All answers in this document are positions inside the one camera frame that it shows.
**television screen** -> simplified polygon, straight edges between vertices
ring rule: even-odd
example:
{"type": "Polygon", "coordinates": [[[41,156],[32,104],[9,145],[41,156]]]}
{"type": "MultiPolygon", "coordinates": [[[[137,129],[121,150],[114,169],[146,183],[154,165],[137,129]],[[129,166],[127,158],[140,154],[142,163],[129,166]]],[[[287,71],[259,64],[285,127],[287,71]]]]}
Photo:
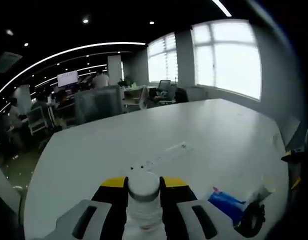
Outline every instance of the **television screen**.
{"type": "Polygon", "coordinates": [[[73,84],[76,83],[78,81],[78,77],[77,77],[77,71],[70,71],[67,73],[62,73],[57,75],[57,82],[58,82],[58,86],[65,86],[65,85],[69,85],[69,84],[73,84]]]}

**computer monitor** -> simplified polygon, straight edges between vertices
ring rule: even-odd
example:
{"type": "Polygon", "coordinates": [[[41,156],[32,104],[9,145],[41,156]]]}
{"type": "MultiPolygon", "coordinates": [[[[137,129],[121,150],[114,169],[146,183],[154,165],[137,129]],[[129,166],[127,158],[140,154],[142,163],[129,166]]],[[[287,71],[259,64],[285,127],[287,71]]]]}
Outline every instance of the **computer monitor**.
{"type": "Polygon", "coordinates": [[[78,82],[77,71],[57,75],[57,82],[59,87],[78,82]]]}
{"type": "Polygon", "coordinates": [[[160,80],[157,91],[162,92],[162,91],[168,91],[170,87],[170,80],[160,80]]]}

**white table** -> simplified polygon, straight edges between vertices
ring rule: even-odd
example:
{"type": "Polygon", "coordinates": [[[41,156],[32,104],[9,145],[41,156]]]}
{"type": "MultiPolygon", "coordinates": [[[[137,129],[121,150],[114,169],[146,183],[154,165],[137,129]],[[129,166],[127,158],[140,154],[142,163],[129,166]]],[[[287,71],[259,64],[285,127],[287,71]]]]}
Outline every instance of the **white table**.
{"type": "MultiPolygon", "coordinates": [[[[186,141],[195,150],[154,172],[182,178],[198,199],[216,186],[245,200],[262,175],[275,179],[277,191],[265,200],[266,222],[256,236],[263,239],[287,202],[288,166],[280,160],[285,151],[281,138],[273,144],[277,134],[272,119],[222,99],[160,106],[57,132],[28,188],[25,237],[44,237],[58,217],[91,199],[104,180],[186,141]]],[[[237,233],[231,239],[239,238],[237,233]]]]}

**floor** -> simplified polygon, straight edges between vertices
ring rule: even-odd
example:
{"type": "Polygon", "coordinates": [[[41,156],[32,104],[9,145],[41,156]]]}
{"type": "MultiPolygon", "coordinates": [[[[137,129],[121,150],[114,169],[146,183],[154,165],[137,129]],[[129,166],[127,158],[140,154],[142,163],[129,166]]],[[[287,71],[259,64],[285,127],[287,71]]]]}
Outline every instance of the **floor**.
{"type": "Polygon", "coordinates": [[[16,158],[9,159],[3,162],[0,155],[0,169],[5,177],[9,180],[13,188],[15,188],[21,195],[20,205],[20,222],[23,223],[23,212],[32,174],[35,170],[38,159],[42,150],[33,149],[27,153],[19,153],[16,158]]]}

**black ceiling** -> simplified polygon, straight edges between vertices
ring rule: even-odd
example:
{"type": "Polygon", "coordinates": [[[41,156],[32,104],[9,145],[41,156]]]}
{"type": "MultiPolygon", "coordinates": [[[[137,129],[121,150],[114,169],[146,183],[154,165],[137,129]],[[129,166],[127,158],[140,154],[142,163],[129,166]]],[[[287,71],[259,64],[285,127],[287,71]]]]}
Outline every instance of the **black ceiling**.
{"type": "MultiPolygon", "coordinates": [[[[221,2],[234,18],[258,19],[244,0],[221,2]]],[[[6,51],[22,55],[7,72],[0,73],[0,89],[22,70],[64,50],[115,41],[147,44],[192,24],[222,18],[226,16],[211,0],[0,2],[0,55],[6,51]],[[84,18],[89,19],[88,24],[82,23],[84,18]],[[13,36],[6,34],[6,30],[11,30],[13,36]]],[[[89,47],[49,59],[6,87],[0,94],[0,108],[6,105],[2,98],[8,98],[16,86],[30,84],[33,87],[63,73],[66,68],[73,71],[87,67],[87,63],[90,66],[106,64],[110,54],[121,51],[124,58],[145,47],[89,47]]]]}

